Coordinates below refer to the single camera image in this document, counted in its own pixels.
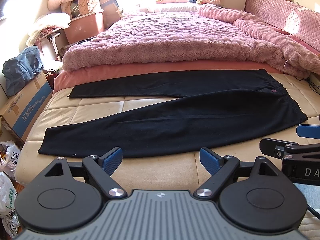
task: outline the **blue gripper pad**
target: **blue gripper pad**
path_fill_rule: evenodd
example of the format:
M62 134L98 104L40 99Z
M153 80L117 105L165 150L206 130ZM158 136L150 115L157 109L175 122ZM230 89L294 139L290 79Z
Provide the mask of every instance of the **blue gripper pad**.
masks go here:
M300 124L297 127L299 137L320 139L320 125Z
M219 160L203 148L200 150L200 162L211 176L221 168Z
M103 161L102 169L111 176L122 162L122 149L117 149Z

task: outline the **pink bed sheet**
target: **pink bed sheet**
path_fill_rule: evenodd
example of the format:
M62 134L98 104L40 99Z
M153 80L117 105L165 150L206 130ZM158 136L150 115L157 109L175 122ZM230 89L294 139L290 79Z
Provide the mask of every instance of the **pink bed sheet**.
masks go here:
M105 79L134 76L147 73L210 69L265 69L269 73L280 73L280 71L276 70L275 68L272 68L266 63L257 63L252 61L195 60L147 64L132 63L122 65L99 65L94 67L82 67L73 72L61 72L54 79L53 94L65 88L71 88L76 85Z

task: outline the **blue bag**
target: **blue bag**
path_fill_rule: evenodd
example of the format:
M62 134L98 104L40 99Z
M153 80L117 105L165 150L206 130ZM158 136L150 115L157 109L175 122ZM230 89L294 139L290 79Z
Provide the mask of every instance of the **blue bag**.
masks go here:
M25 48L17 57L3 65L2 73L6 80L7 96L14 96L43 69L40 51L37 46Z

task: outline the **pink blanket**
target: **pink blanket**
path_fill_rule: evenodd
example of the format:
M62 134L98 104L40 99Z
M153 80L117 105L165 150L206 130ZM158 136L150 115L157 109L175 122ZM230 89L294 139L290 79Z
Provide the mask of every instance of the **pink blanket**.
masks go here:
M72 46L63 68L95 65L227 59L265 62L306 78L320 60L250 13L204 4L198 12L128 15L90 42Z
M211 70L211 69L236 69L254 70L265 69L269 73L281 73L275 68L265 63L252 61L214 61L214 60L195 60L164 63L132 63L125 65L100 65L94 67L83 67L73 72L63 71L54 79L53 94L76 85L111 78L127 77L148 73L159 73L168 71L182 70Z

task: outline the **white letter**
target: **white letter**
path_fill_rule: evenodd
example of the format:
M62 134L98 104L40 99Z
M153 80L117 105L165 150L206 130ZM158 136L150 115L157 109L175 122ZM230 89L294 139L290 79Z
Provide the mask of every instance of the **white letter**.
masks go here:
M310 176L310 174L311 174L311 169L306 168L306 174L305 174L305 176Z
M320 177L320 175L319 175L319 169L317 169L316 173L314 174L314 177L315 177L316 175L318 176L318 178Z

